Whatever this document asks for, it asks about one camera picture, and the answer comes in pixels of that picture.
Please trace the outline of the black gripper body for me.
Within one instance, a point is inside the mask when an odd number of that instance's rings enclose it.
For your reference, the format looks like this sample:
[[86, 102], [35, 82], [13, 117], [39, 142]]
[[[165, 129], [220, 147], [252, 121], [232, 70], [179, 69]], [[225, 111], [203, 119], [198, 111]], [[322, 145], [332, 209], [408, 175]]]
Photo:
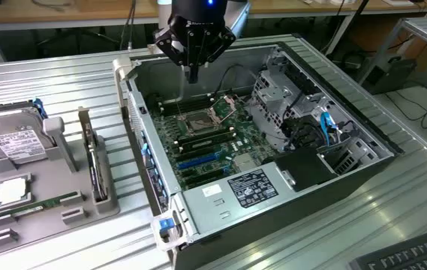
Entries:
[[173, 1], [170, 29], [182, 45], [193, 49], [205, 28], [226, 26], [228, 1]]

